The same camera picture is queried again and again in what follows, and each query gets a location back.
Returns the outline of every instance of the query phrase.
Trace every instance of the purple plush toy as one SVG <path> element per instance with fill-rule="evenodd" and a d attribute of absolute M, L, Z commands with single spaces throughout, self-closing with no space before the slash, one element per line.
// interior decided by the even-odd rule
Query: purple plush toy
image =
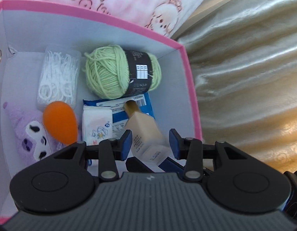
<path fill-rule="evenodd" d="M 10 102 L 5 102 L 3 108 L 14 128 L 18 153 L 27 166 L 62 148 L 46 131 L 41 111 L 24 111 Z"/>

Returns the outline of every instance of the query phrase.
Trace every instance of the gold satin curtain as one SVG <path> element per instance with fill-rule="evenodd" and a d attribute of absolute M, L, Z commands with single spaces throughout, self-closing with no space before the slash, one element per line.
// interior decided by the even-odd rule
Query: gold satin curtain
<path fill-rule="evenodd" d="M 189 56 L 205 143 L 225 140 L 297 170 L 297 0 L 232 0 L 177 41 Z"/>

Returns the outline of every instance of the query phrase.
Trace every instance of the gold bottle cap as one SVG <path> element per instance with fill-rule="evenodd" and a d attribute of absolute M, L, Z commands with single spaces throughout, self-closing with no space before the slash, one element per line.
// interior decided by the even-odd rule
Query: gold bottle cap
<path fill-rule="evenodd" d="M 134 112 L 141 112 L 137 103 L 133 100 L 125 102 L 124 108 L 129 118 L 134 114 Z"/>

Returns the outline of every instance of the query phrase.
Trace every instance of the pink box trim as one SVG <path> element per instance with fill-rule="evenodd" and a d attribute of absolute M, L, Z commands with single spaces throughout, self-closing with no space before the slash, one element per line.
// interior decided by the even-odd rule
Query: pink box trim
<path fill-rule="evenodd" d="M 83 18 L 91 21 L 98 21 L 112 25 L 118 28 L 123 28 L 128 31 L 132 31 L 137 34 L 144 35 L 153 40 L 162 42 L 163 44 L 168 45 L 169 47 L 179 49 L 181 58 L 183 60 L 183 65 L 185 69 L 185 76 L 189 91 L 189 99 L 192 108 L 192 115 L 194 119 L 194 132 L 195 138 L 202 140 L 202 129 L 200 123 L 199 108 L 197 103 L 197 96 L 194 88 L 194 81 L 191 73 L 191 68 L 188 60 L 186 50 L 183 45 L 178 42 L 162 36 L 154 31 L 151 31 L 147 28 L 139 26 L 137 24 L 124 21 L 122 19 L 116 18 L 111 15 L 106 15 L 100 12 L 91 11 L 88 9 L 63 5 L 58 3 L 42 2 L 42 1 L 30 1 L 30 0 L 2 0 L 0 1 L 0 11 L 3 10 L 26 10 L 34 12 L 43 12 L 51 14 L 60 14 L 67 15 L 72 17 Z M 1 217 L 0 224 L 5 223 L 9 218 Z"/>

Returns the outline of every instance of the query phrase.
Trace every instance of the silver screw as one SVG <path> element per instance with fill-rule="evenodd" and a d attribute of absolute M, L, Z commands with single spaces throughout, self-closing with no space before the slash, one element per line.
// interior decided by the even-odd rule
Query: silver screw
<path fill-rule="evenodd" d="M 201 174 L 198 171 L 191 170 L 185 173 L 185 176 L 189 179 L 198 179 L 200 178 Z"/>
<path fill-rule="evenodd" d="M 105 179 L 112 179 L 112 178 L 114 178 L 117 174 L 116 174 L 114 171 L 107 170 L 107 171 L 102 172 L 100 175 L 101 175 L 101 177 L 103 177 L 103 178 L 105 178 Z"/>

